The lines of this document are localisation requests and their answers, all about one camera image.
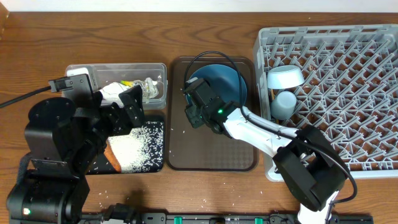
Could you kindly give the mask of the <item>white tissue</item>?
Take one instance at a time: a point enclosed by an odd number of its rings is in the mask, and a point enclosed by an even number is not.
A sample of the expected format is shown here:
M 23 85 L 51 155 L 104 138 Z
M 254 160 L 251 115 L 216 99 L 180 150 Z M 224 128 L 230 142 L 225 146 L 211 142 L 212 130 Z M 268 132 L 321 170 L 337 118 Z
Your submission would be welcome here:
M 153 80 L 151 77 L 147 77 L 145 83 L 148 98 L 156 98 L 160 93 L 160 86 L 164 84 L 162 80 Z

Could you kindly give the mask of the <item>white napkin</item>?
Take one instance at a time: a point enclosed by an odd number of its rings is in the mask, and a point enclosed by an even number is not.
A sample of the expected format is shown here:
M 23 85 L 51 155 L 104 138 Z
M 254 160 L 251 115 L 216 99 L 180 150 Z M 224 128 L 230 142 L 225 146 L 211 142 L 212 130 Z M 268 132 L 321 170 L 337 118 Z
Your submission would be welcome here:
M 117 103 L 119 106 L 123 106 L 123 103 L 119 97 L 119 94 L 130 89 L 129 86 L 123 85 L 122 83 L 112 82 L 106 85 L 99 91 L 101 92 L 103 99 L 102 104 Z

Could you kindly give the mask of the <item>dark blue plate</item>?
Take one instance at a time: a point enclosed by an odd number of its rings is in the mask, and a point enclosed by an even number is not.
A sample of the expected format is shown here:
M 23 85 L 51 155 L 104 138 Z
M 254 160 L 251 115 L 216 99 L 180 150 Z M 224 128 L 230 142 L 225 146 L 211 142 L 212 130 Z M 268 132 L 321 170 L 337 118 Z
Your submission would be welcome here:
M 238 74 L 233 68 L 221 64 L 206 65 L 195 71 L 189 80 L 192 78 L 204 78 L 225 103 L 240 103 Z

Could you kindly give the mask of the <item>light blue cup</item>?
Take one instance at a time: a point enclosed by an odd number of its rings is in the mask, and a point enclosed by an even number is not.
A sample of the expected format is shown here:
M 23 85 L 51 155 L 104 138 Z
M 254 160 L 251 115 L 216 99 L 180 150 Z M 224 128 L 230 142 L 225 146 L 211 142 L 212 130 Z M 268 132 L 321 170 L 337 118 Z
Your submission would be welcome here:
M 296 103 L 296 96 L 292 92 L 280 92 L 271 103 L 271 116 L 278 120 L 289 119 L 294 113 Z

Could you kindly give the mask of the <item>light blue bowl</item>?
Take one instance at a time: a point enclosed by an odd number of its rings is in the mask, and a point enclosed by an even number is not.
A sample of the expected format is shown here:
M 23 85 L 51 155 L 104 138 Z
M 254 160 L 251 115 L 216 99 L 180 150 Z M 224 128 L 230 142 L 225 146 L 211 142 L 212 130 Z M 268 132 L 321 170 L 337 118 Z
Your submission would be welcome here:
M 267 74 L 267 86 L 275 90 L 293 88 L 304 81 L 301 69 L 295 65 L 272 68 Z

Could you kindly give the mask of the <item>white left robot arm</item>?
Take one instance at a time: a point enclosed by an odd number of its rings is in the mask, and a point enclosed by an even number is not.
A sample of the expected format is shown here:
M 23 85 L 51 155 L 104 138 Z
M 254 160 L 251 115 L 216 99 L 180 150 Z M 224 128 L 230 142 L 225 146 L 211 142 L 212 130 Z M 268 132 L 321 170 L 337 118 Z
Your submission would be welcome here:
M 123 106 L 103 106 L 101 92 L 43 100 L 29 111 L 24 135 L 30 149 L 7 197 L 10 223 L 78 223 L 90 188 L 91 163 L 110 136 L 141 127 L 142 88 L 119 94 Z

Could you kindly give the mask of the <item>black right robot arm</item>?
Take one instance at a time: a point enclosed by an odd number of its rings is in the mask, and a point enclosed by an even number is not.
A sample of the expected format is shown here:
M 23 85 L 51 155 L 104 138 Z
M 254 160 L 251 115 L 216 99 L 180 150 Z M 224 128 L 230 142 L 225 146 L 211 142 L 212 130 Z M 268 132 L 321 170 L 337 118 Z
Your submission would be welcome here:
M 299 223 L 328 223 L 335 198 L 349 170 L 322 132 L 280 126 L 245 106 L 224 102 L 203 78 L 184 84 L 191 102 L 186 116 L 194 128 L 241 140 L 271 157 L 291 194 L 300 202 Z

